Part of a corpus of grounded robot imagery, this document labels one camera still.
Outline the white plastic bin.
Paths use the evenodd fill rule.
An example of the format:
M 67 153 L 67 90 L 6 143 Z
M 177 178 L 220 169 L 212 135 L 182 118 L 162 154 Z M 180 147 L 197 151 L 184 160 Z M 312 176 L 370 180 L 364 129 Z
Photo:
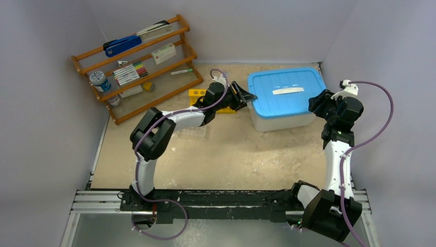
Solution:
M 304 127 L 310 125 L 315 119 L 315 115 L 312 113 L 264 119 L 255 112 L 252 103 L 248 103 L 248 109 L 254 129 L 258 132 Z

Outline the yellow test tube rack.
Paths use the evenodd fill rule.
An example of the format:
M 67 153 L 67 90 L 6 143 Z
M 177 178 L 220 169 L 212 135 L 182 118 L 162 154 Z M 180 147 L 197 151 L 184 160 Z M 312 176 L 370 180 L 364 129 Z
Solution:
M 197 100 L 201 96 L 205 96 L 206 89 L 189 89 L 188 90 L 188 96 L 190 99 L 190 105 L 194 105 Z M 217 111 L 218 114 L 236 114 L 237 112 L 235 110 L 232 110 L 230 107 L 221 109 Z

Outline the blue plastic lid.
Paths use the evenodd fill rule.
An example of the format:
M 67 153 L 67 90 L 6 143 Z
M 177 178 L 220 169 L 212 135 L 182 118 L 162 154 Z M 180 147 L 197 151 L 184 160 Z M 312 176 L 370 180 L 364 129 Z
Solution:
M 255 72 L 248 76 L 248 89 L 256 99 L 252 107 L 263 119 L 308 114 L 308 100 L 326 89 L 313 67 Z

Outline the white green box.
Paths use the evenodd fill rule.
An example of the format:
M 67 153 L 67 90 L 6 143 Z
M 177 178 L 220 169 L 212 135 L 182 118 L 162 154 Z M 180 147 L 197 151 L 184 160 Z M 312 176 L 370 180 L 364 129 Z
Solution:
M 159 65 L 176 55 L 175 45 L 173 43 L 169 43 L 165 46 L 162 46 L 158 50 L 153 51 L 151 55 L 155 61 L 155 64 Z

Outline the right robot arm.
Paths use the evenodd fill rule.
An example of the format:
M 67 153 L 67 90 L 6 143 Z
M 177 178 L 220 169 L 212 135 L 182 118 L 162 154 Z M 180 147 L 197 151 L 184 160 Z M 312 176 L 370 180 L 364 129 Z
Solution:
M 352 96 L 323 90 L 308 100 L 308 110 L 325 120 L 321 132 L 326 160 L 323 189 L 299 181 L 288 196 L 294 209 L 304 208 L 299 228 L 306 228 L 337 242 L 343 242 L 362 213 L 351 186 L 352 128 L 364 111 Z

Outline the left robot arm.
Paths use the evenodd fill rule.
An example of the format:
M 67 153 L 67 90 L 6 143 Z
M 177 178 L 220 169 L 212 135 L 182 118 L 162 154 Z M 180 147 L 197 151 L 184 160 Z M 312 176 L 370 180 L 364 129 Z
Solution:
M 153 202 L 159 202 L 152 195 L 155 168 L 174 132 L 205 126 L 214 120 L 217 111 L 225 108 L 238 111 L 256 98 L 255 94 L 247 92 L 235 81 L 227 85 L 213 82 L 205 94 L 188 108 L 168 112 L 157 108 L 148 110 L 130 136 L 136 156 L 135 175 L 131 184 L 136 193 L 134 205 L 140 210 L 148 210 Z

